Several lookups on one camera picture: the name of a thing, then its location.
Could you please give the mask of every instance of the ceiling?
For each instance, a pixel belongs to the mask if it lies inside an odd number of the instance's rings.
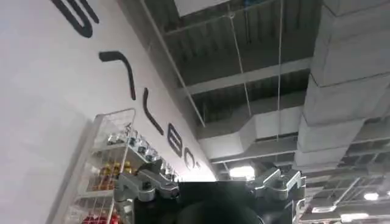
[[[278,99],[262,108],[261,113],[305,104],[304,98],[286,105],[280,101],[283,101],[283,96],[294,93],[305,95],[308,91],[312,79],[310,61],[321,19],[321,0],[284,0],[282,13],[280,1],[231,0],[183,17],[179,16],[174,0],[144,1],[183,79],[181,83],[172,72],[172,83],[178,89],[189,89],[199,112],[200,116],[194,118],[199,126],[198,137],[214,124],[231,119],[240,108],[246,110],[247,105],[247,117],[250,117],[259,100]],[[154,35],[147,36],[150,36],[151,43],[157,39]],[[284,69],[288,63],[307,59],[308,65]],[[310,203],[303,218],[316,217],[311,213],[313,206],[340,197],[356,178],[360,179],[339,203],[341,209],[390,205],[389,197],[376,202],[363,198],[365,192],[377,191],[385,180],[383,173],[372,172],[371,168],[384,166],[390,160],[390,135],[359,138],[364,135],[365,127],[390,127],[388,117],[373,117],[364,122],[334,168],[304,172],[308,177],[307,197]],[[220,180],[229,180],[229,168],[239,164],[256,166],[262,162],[273,162],[281,170],[288,170],[294,167],[296,160],[298,134],[296,127],[282,135],[255,138],[246,152],[210,161]],[[361,223],[387,221],[388,217],[373,216]],[[318,223],[310,219],[302,222]]]
[[[234,0],[179,17],[174,1],[146,0],[186,86],[240,75],[278,65],[279,1]],[[313,55],[319,23],[320,1],[286,1],[280,59],[282,63]],[[280,94],[305,91],[309,70],[282,74]],[[256,80],[194,94],[205,122],[231,115],[247,103],[278,95],[278,77]]]

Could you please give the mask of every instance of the wire rack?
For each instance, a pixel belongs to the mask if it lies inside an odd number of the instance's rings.
[[[94,134],[77,194],[68,206],[65,224],[121,223],[114,209],[113,188],[121,172],[137,170],[144,163],[163,160],[160,175],[179,181],[177,172],[161,158],[145,137],[133,127],[135,110],[126,109],[96,116]]]

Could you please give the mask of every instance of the black letter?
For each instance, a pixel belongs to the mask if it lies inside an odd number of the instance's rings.
[[[188,164],[187,155],[190,155],[191,160],[193,161],[192,166],[190,166]],[[184,162],[185,162],[185,165],[187,166],[187,168],[189,168],[189,169],[193,169],[195,167],[194,155],[190,152],[190,150],[187,147],[185,147],[185,149],[184,149]]]
[[[168,124],[168,134],[166,137],[173,151],[175,151],[176,154],[181,158],[183,153],[182,137],[180,137],[175,127],[171,123]]]
[[[73,28],[83,37],[92,37],[92,25],[84,14],[83,10],[80,9],[79,5],[75,2],[75,0],[68,0],[69,5],[76,11],[77,15],[83,21],[84,26],[81,26],[74,15],[69,11],[67,6],[62,2],[62,0],[51,0],[53,4],[57,7],[57,9],[65,16],[66,20],[73,26]],[[99,23],[99,18],[91,8],[91,6],[87,3],[87,0],[80,0],[81,4],[84,6],[85,10],[90,14],[93,21]]]
[[[150,120],[150,122],[154,125],[154,127],[157,129],[158,132],[160,132],[161,135],[164,135],[164,131],[161,128],[161,126],[157,123],[157,121],[153,118],[149,110],[147,109],[147,97],[149,95],[149,90],[147,88],[144,89],[144,97],[143,97],[143,107],[146,117]]]
[[[99,53],[99,58],[101,61],[122,61],[127,69],[127,76],[129,78],[129,85],[130,85],[130,95],[133,100],[135,100],[135,88],[134,88],[134,79],[133,79],[133,71],[132,67],[129,64],[129,61],[127,61],[127,58],[120,53],[119,51],[105,51]]]

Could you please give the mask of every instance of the gray ceiling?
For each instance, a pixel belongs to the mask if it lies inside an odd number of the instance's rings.
[[[240,74],[234,35],[238,42],[243,71],[278,64],[280,21],[279,1],[234,0],[179,17],[173,0],[146,0],[169,51],[187,86]],[[319,23],[319,0],[285,1],[281,61],[299,60],[313,55]],[[233,25],[229,12],[234,12]],[[281,94],[305,91],[309,71],[281,77]],[[247,84],[249,100],[277,96],[278,77]],[[246,104],[243,85],[193,95],[206,122],[230,116]]]
[[[285,0],[279,54],[279,1],[232,0],[182,18],[179,17],[173,0],[146,0],[146,4],[179,67],[186,86],[240,74],[238,52],[241,55],[243,72],[277,65],[279,57],[282,63],[312,57],[321,9],[320,0]],[[233,26],[229,18],[230,12],[234,12]],[[280,95],[304,92],[309,75],[310,71],[307,69],[281,74]],[[246,86],[250,102],[275,97],[278,95],[278,76],[249,82]],[[243,85],[214,89],[194,94],[192,97],[206,123],[229,118],[234,109],[247,102]],[[382,118],[369,119],[366,124],[384,121]],[[297,133],[293,133],[285,137],[296,141],[296,135]],[[264,141],[275,139],[259,139],[256,144]],[[307,188],[323,187],[314,199],[337,198],[356,178],[348,173],[366,172],[369,164],[387,163],[390,160],[389,143],[390,139],[355,142],[350,145],[336,169],[305,173],[308,178],[331,176],[328,181],[307,184]],[[292,167],[294,155],[294,150],[290,150],[279,155],[225,163],[220,161],[215,163],[213,160],[211,162],[220,180],[228,180],[227,170],[238,163],[273,162],[282,170],[288,170]],[[363,194],[377,189],[382,181],[381,176],[365,175],[341,200],[340,206],[389,203],[389,200],[380,202],[363,200]],[[370,219],[362,223],[379,221],[385,219]]]

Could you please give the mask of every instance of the fluorescent light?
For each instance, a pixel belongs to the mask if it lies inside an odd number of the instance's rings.
[[[352,222],[355,219],[365,219],[368,217],[367,213],[351,213],[351,214],[341,214],[341,221],[344,222]]]
[[[230,177],[246,177],[247,179],[255,176],[255,169],[251,166],[235,167],[229,170]]]
[[[369,201],[376,201],[378,200],[378,193],[365,193],[364,199],[369,200]]]
[[[327,213],[327,212],[333,212],[337,208],[336,205],[333,206],[325,206],[325,207],[314,207],[311,210],[311,213]]]

